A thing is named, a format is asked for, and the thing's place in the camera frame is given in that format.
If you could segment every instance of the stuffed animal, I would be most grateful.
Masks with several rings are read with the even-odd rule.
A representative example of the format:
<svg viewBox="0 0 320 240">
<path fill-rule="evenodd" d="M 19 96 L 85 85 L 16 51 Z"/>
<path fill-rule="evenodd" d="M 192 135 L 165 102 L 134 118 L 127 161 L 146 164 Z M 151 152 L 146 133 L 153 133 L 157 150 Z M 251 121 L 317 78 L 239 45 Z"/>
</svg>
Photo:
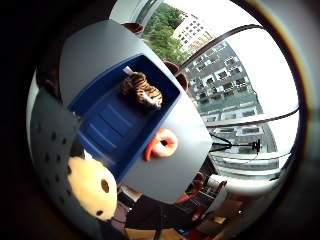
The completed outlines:
<svg viewBox="0 0 320 240">
<path fill-rule="evenodd" d="M 68 180 L 75 197 L 90 215 L 103 221 L 113 217 L 117 208 L 117 184 L 101 162 L 70 157 Z"/>
<path fill-rule="evenodd" d="M 134 92 L 139 103 L 160 109 L 162 104 L 162 93 L 153 85 L 150 85 L 147 77 L 142 72 L 133 72 L 130 67 L 123 69 L 129 76 L 121 84 L 121 92 L 128 95 Z"/>
</svg>

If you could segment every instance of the blue tray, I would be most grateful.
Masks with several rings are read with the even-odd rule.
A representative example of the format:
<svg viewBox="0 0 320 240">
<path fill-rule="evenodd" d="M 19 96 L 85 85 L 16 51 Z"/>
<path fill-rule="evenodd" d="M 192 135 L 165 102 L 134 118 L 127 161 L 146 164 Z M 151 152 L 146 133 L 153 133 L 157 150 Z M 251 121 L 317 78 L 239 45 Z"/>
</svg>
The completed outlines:
<svg viewBox="0 0 320 240">
<path fill-rule="evenodd" d="M 146 74 L 163 95 L 160 110 L 139 104 L 121 93 L 123 68 Z M 78 136 L 84 148 L 101 160 L 120 181 L 142 154 L 156 130 L 178 101 L 180 89 L 145 55 L 127 59 L 101 73 L 71 102 L 83 117 Z"/>
</svg>

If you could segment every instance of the wire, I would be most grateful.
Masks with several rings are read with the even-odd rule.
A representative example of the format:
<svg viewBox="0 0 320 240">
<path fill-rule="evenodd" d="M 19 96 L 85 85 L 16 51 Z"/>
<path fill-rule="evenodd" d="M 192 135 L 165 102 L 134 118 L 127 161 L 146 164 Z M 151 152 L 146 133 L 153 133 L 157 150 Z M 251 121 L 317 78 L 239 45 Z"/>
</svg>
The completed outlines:
<svg viewBox="0 0 320 240">
<path fill-rule="evenodd" d="M 157 229 L 156 229 L 156 233 L 153 237 L 153 240 L 160 240 L 160 237 L 161 237 L 161 233 L 162 233 L 162 225 L 163 225 L 163 222 L 162 222 L 162 216 L 163 216 L 163 209 L 162 209 L 162 205 L 160 204 L 159 205 L 159 208 L 160 208 L 160 211 L 159 211 L 159 224 L 157 226 Z"/>
</svg>

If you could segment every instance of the orange toy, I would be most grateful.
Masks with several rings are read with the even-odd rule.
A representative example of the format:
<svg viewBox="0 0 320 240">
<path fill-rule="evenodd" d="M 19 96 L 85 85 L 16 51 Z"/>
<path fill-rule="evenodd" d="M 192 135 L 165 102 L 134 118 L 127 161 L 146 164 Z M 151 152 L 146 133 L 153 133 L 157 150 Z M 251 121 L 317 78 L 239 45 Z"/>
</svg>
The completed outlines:
<svg viewBox="0 0 320 240">
<path fill-rule="evenodd" d="M 178 147 L 178 138 L 167 128 L 160 128 L 148 144 L 145 159 L 150 161 L 151 153 L 157 157 L 169 157 Z"/>
</svg>

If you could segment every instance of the green foliage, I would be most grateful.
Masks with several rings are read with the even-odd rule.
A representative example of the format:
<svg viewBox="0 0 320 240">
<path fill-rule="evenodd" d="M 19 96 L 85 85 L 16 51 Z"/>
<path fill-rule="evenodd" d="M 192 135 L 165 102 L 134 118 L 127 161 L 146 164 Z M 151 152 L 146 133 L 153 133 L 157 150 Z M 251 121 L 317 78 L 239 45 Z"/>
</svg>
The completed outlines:
<svg viewBox="0 0 320 240">
<path fill-rule="evenodd" d="M 172 38 L 174 30 L 183 21 L 181 11 L 162 3 L 147 24 L 142 38 L 146 44 L 162 59 L 176 64 L 181 64 L 189 53 L 180 50 L 181 44 Z"/>
</svg>

